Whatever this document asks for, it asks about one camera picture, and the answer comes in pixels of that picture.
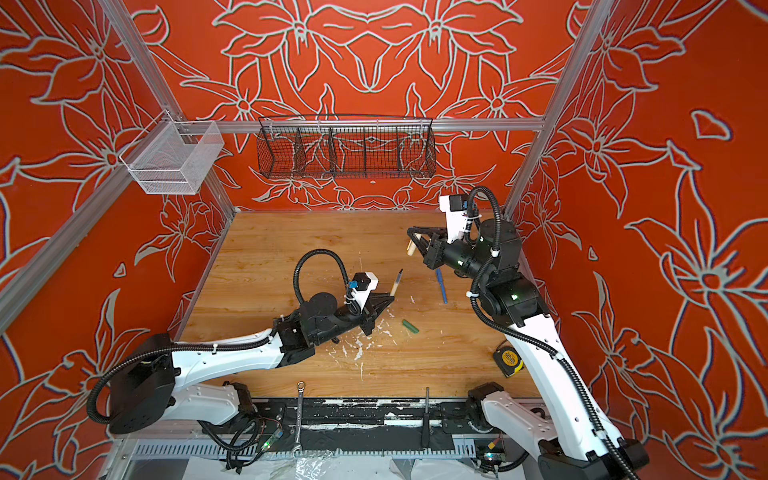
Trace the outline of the blue pen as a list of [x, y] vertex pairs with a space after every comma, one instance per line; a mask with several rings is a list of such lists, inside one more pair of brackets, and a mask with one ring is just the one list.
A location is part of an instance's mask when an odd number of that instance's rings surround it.
[[448, 304], [447, 289], [445, 286], [445, 281], [444, 281], [442, 271], [439, 267], [435, 270], [435, 274], [436, 274], [436, 279], [439, 285], [442, 302], [444, 305], [447, 305]]

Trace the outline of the green pen cap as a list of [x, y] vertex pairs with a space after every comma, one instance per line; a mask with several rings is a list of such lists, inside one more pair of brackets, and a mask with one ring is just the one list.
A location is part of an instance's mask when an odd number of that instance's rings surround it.
[[415, 325], [413, 325], [412, 323], [410, 323], [410, 322], [409, 322], [409, 321], [407, 321], [407, 320], [403, 320], [403, 321], [402, 321], [402, 325], [403, 325], [403, 326], [404, 326], [404, 327], [405, 327], [405, 328], [406, 328], [406, 329], [407, 329], [409, 332], [411, 332], [411, 333], [413, 333], [413, 334], [418, 334], [418, 333], [420, 332], [420, 330], [419, 330], [419, 329], [418, 329], [418, 328], [417, 328]]

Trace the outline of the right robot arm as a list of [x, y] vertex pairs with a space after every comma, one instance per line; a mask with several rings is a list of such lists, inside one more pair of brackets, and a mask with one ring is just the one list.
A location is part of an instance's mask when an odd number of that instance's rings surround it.
[[486, 472], [523, 468], [527, 479], [634, 479], [649, 462], [641, 442], [625, 437], [592, 396], [560, 340], [537, 286], [519, 270], [522, 241], [484, 186], [444, 195], [443, 228], [411, 227], [410, 252], [437, 270], [468, 278], [470, 306], [502, 333], [529, 372], [546, 407], [540, 417], [496, 383], [469, 394], [482, 428], [496, 429], [522, 450], [506, 461], [479, 458]]

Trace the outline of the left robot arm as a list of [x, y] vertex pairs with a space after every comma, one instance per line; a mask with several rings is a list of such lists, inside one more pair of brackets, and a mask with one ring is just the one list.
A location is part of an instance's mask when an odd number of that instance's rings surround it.
[[[305, 298], [300, 276], [313, 257], [335, 261], [344, 287], [343, 299], [329, 292]], [[372, 272], [348, 274], [339, 255], [314, 249], [297, 262], [292, 286], [297, 308], [255, 334], [202, 343], [174, 342], [155, 334], [131, 354], [109, 367], [96, 381], [86, 401], [88, 418], [112, 434], [142, 430], [160, 420], [194, 420], [223, 425], [254, 414], [247, 387], [213, 380], [242, 372], [273, 370], [312, 357], [317, 348], [350, 330], [369, 336], [382, 313], [394, 302], [381, 293]]]

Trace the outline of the silver wrench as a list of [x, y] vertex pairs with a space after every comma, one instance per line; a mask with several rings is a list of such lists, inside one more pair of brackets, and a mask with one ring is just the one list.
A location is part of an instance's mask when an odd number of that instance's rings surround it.
[[294, 428], [294, 443], [291, 450], [291, 453], [294, 457], [298, 457], [302, 453], [301, 432], [305, 388], [306, 384], [304, 381], [299, 381], [297, 383], [296, 421]]

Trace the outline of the black clamp bar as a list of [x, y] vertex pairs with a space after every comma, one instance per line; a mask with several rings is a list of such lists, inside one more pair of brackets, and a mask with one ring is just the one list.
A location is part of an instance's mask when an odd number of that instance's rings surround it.
[[430, 446], [431, 427], [430, 427], [430, 388], [425, 388], [424, 412], [422, 418], [421, 430], [421, 448], [426, 450]]

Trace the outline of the yellow black tape measure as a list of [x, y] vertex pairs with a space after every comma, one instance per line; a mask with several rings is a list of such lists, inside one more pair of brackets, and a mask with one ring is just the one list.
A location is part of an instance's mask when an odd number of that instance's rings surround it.
[[505, 378], [518, 374], [524, 368], [524, 362], [521, 356], [510, 344], [502, 344], [499, 346], [494, 351], [492, 357]]

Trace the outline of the clear plastic bin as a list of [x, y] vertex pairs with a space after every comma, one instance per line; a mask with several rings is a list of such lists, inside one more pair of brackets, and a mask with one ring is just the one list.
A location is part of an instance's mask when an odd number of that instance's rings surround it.
[[163, 111], [125, 147], [119, 161], [149, 195], [194, 195], [223, 147], [216, 122], [178, 121]]

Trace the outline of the black mounting base plate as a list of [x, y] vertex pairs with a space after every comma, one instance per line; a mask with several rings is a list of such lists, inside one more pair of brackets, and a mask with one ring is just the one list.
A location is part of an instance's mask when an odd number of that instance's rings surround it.
[[[266, 432], [277, 427], [283, 435], [270, 449], [293, 447], [296, 398], [261, 398], [253, 401], [264, 419]], [[415, 450], [421, 448], [422, 398], [306, 398], [303, 401], [303, 449]], [[499, 451], [513, 447], [499, 429], [470, 419], [463, 398], [430, 400], [430, 446], [448, 449], [460, 438], [473, 439], [477, 455], [490, 444]]]

